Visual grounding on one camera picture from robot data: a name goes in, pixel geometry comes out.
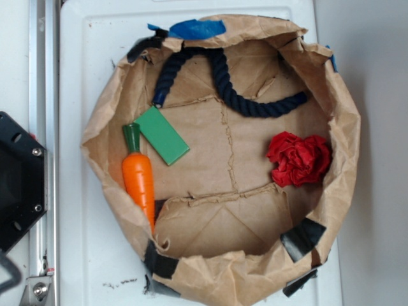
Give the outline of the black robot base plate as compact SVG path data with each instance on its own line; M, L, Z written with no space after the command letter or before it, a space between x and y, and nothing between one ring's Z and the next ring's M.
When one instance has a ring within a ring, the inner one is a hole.
M1 112L1 252L8 253L45 213L45 153Z

